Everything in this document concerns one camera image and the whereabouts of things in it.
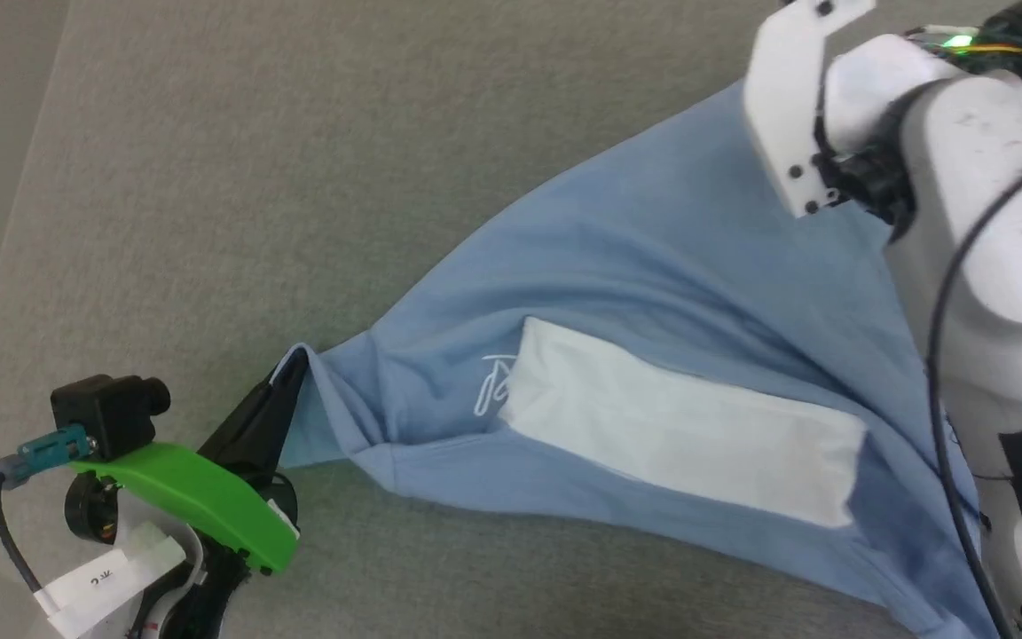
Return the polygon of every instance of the white cursive logo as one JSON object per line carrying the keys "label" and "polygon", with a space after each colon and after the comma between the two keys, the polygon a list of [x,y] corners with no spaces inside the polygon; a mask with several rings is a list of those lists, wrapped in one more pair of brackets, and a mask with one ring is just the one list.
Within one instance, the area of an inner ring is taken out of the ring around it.
{"label": "white cursive logo", "polygon": [[486,415],[492,407],[492,400],[504,401],[508,397],[508,376],[511,374],[511,366],[508,363],[514,361],[514,355],[485,355],[481,357],[484,361],[491,361],[492,372],[483,377],[483,383],[479,386],[479,397],[475,398],[475,409],[472,413],[482,417]]}

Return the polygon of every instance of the light blue garment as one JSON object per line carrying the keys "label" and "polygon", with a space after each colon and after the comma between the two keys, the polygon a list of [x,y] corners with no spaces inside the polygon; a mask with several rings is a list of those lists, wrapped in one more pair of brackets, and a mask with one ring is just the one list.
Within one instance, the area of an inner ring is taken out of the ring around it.
{"label": "light blue garment", "polygon": [[[994,636],[933,470],[924,369],[881,258],[888,233],[850,206],[793,219],[741,100],[734,86],[552,179],[369,331],[310,351],[281,461],[349,457],[401,495],[668,535],[881,603],[920,636]],[[527,316],[863,418],[855,526],[673,493],[512,431],[496,416],[498,360],[483,357],[514,355]],[[973,516],[968,469],[954,466]]]}

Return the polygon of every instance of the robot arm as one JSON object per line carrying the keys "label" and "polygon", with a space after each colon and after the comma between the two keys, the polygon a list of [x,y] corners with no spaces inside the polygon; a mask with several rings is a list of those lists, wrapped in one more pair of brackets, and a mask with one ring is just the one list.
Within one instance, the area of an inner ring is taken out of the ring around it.
{"label": "robot arm", "polygon": [[[796,1],[772,15],[757,34],[745,109],[792,215],[852,198],[893,226],[887,260],[925,352],[954,254],[1022,178],[1022,3],[960,33],[977,47],[927,50],[883,36],[823,73],[824,38],[871,7]],[[931,383],[976,477],[986,569],[978,582],[1001,635],[1011,636],[1022,631],[1022,190],[960,268],[942,335]],[[976,561],[971,541],[965,550]]]}

